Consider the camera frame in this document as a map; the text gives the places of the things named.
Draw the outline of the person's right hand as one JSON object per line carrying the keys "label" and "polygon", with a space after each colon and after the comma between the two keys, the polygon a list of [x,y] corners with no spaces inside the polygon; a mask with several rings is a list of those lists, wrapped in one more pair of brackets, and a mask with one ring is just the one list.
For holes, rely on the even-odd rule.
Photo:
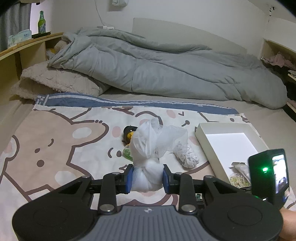
{"label": "person's right hand", "polygon": [[280,232],[280,240],[295,241],[296,239],[296,212],[282,208],[283,227]]}

